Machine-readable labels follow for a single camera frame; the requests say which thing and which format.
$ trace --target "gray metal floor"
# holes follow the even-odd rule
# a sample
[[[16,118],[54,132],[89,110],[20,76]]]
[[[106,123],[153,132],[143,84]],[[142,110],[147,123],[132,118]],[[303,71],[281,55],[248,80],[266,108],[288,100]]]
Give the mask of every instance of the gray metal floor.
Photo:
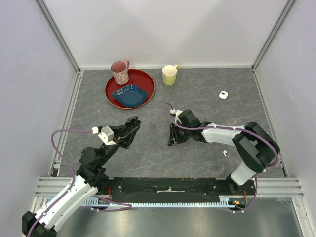
[[[58,237],[302,237],[290,200],[255,200],[244,214],[215,208],[78,209]]]
[[[235,148],[190,140],[167,146],[169,124],[163,107],[169,101],[176,109],[191,109],[202,121],[221,125],[259,123],[269,132],[259,92],[250,68],[179,69],[172,87],[163,84],[160,69],[145,70],[156,83],[151,101],[136,110],[121,110],[111,105],[104,87],[110,70],[84,71],[70,129],[87,130],[100,125],[121,125],[139,116],[141,129],[128,150],[119,149],[105,165],[111,177],[226,177],[241,162]],[[219,93],[228,92],[227,100]],[[83,148],[100,147],[96,135],[68,134],[64,155],[77,170]],[[59,176],[70,176],[62,163]],[[283,177],[281,166],[270,168],[260,177]]]

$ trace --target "red plate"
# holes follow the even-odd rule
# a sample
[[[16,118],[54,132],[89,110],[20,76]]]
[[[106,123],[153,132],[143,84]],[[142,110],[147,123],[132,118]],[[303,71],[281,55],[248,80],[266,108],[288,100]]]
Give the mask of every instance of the red plate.
[[[108,80],[107,84],[105,85],[105,96],[107,97],[108,101],[115,107],[118,107],[124,110],[132,110],[132,109],[136,109],[145,105],[152,98],[155,92],[155,82],[148,73],[139,69],[129,69],[128,77],[129,77],[128,83],[124,85],[117,84],[114,80],[114,77],[111,77]],[[114,91],[117,91],[121,89],[122,87],[126,85],[130,85],[130,84],[136,84],[142,90],[147,91],[146,100],[141,105],[133,107],[133,108],[124,106],[111,95]]]

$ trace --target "blue pillow-shaped dish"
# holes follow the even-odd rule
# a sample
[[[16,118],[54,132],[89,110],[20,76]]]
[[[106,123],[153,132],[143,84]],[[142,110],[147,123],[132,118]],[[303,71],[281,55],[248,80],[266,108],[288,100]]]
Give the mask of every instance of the blue pillow-shaped dish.
[[[136,107],[141,105],[147,98],[147,92],[143,91],[135,84],[126,85],[111,94],[116,100],[126,107]]]

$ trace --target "white small object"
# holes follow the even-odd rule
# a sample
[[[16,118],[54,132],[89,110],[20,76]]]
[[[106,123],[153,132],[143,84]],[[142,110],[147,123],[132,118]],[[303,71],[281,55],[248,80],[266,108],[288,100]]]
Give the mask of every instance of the white small object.
[[[97,134],[99,132],[99,129],[97,127],[92,128],[92,133]]]
[[[222,100],[226,100],[228,96],[228,93],[225,91],[221,91],[221,93],[219,93],[219,98],[221,98]]]

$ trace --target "red patterned mug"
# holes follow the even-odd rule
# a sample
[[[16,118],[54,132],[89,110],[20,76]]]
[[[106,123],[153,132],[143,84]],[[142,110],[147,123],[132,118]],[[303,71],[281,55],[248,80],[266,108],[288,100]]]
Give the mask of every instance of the red patterned mug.
[[[114,80],[119,85],[124,85],[128,82],[128,68],[129,61],[125,60],[124,62],[115,62],[111,66],[113,72]]]

